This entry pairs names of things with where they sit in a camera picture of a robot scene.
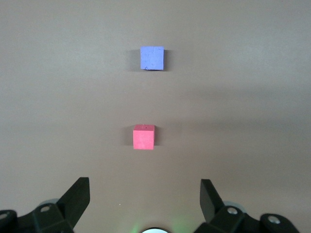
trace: pink block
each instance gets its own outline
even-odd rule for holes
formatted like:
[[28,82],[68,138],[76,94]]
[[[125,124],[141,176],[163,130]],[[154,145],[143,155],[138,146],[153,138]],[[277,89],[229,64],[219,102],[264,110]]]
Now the pink block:
[[136,125],[133,130],[134,149],[153,150],[155,146],[155,126]]

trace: blue block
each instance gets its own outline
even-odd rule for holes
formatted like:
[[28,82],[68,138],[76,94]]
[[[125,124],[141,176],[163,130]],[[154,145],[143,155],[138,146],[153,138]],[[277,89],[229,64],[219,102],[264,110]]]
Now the blue block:
[[164,47],[163,46],[140,47],[140,68],[145,70],[163,70]]

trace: black mechanical bracket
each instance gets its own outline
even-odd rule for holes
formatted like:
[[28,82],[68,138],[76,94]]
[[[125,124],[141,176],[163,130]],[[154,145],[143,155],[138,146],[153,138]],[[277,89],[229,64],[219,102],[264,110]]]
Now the black mechanical bracket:
[[1,210],[0,233],[73,233],[89,201],[89,179],[81,177],[56,204],[40,205],[21,217],[14,210]]
[[225,206],[210,180],[201,180],[200,205],[205,218],[194,233],[299,233],[285,217],[264,214],[255,220],[234,206]]

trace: white circular object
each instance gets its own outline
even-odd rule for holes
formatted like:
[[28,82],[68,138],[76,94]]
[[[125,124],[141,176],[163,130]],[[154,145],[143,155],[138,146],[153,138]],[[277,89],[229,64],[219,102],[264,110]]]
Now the white circular object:
[[152,228],[152,229],[147,229],[143,231],[142,233],[168,233],[165,230],[159,229],[159,228]]

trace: foam block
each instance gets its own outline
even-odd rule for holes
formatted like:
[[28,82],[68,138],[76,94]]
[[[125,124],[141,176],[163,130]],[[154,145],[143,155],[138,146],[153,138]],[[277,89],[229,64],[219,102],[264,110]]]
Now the foam block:
[[145,70],[164,69],[164,47],[144,46],[140,48],[140,68]]
[[155,146],[155,126],[136,125],[133,130],[134,149],[153,150]]

